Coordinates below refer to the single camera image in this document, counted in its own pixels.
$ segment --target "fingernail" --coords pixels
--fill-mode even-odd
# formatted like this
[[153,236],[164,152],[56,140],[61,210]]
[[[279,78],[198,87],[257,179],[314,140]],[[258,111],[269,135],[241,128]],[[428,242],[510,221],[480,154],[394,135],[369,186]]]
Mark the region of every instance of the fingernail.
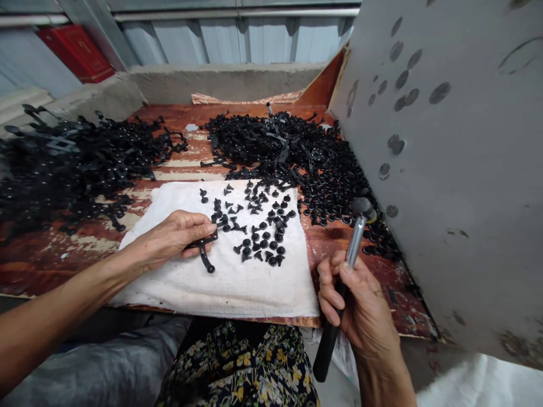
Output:
[[345,274],[352,274],[352,268],[347,262],[341,263],[341,268],[345,272]]

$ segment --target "hammer handle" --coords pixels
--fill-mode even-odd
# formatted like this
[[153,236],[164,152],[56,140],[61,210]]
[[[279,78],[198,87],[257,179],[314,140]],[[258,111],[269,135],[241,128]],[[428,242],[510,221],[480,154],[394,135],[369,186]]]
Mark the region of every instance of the hammer handle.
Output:
[[[347,251],[346,260],[351,268],[354,268],[365,227],[366,218],[363,216],[358,217],[354,225],[351,241],[349,243],[349,249]],[[340,279],[338,279],[338,282],[335,285],[335,290],[343,297],[344,300],[347,298],[349,288],[343,284]],[[339,315],[339,319],[341,319],[343,316],[343,310],[336,309],[336,311]],[[338,333],[339,327],[333,326],[330,322],[328,322],[327,319],[325,319],[321,342],[318,346],[317,356],[315,357],[315,362],[313,364],[313,375],[320,383],[324,382],[326,380],[326,376],[328,375],[328,368],[330,367],[330,360],[332,359],[332,353],[334,351],[335,341],[338,337]]]

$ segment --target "concrete ledge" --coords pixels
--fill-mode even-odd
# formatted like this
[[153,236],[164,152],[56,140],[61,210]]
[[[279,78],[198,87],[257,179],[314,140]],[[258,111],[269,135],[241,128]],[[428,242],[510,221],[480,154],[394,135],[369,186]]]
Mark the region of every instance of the concrete ledge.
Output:
[[[95,110],[102,111],[107,118],[125,120],[141,107],[143,100],[145,99],[129,75],[118,73],[99,84],[87,84],[74,93],[46,104],[45,107],[66,120],[77,120],[77,116],[83,115],[90,122],[97,123]],[[40,117],[50,125],[57,122],[46,113],[42,113]],[[4,125],[23,127],[31,122],[33,120],[30,116],[22,115]],[[2,126],[0,136],[5,134]]]
[[130,76],[149,103],[190,104],[202,93],[236,102],[304,89],[326,64],[157,65],[136,67]]

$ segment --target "floral fabric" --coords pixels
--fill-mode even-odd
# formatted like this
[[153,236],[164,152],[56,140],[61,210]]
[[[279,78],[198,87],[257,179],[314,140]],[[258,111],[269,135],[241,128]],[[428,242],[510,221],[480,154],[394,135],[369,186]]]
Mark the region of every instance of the floral fabric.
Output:
[[297,328],[271,325],[256,348],[225,322],[178,355],[156,406],[320,406]]

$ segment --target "hand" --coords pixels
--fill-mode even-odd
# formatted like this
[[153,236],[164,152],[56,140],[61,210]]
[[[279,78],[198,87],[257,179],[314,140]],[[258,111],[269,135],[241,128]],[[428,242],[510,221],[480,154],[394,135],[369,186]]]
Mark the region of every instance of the hand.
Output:
[[[198,213],[177,210],[147,233],[120,251],[131,262],[136,262],[141,272],[157,269],[175,255],[182,258],[200,254],[199,248],[183,249],[195,240],[204,239],[217,229],[217,225]],[[211,250],[211,243],[205,251]]]
[[[322,312],[345,333],[357,358],[394,363],[402,357],[400,338],[381,286],[360,257],[356,258],[354,270],[345,259],[346,252],[341,250],[324,259],[317,268]],[[346,302],[334,288],[338,276],[350,289]],[[334,307],[344,309],[341,323]]]

